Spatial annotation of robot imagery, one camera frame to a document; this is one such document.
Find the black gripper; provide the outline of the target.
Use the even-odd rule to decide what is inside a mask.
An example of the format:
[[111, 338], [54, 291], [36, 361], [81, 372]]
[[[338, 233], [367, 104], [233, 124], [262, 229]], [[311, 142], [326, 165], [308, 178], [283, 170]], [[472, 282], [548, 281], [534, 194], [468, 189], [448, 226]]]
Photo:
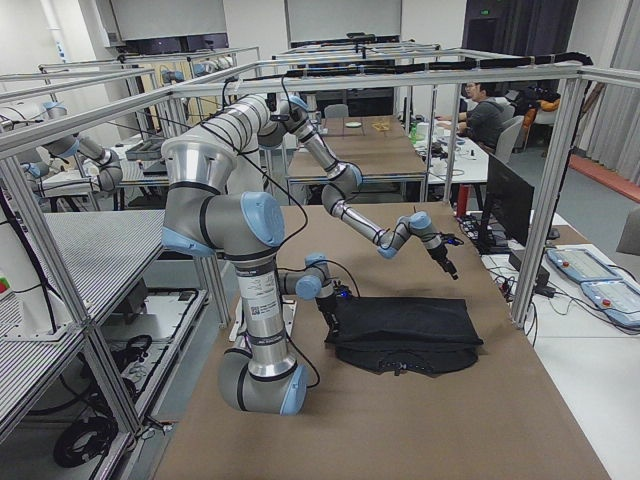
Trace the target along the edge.
[[340, 334], [340, 322], [336, 318], [335, 313], [337, 309], [337, 299], [335, 295], [329, 295], [326, 297], [318, 297], [316, 304], [319, 311], [322, 313], [327, 326], [328, 326], [328, 339], [336, 339]]
[[448, 273], [452, 279], [457, 280], [459, 278], [455, 265], [448, 259], [448, 251], [444, 244], [429, 248], [427, 252], [434, 261], [441, 265], [441, 268]]

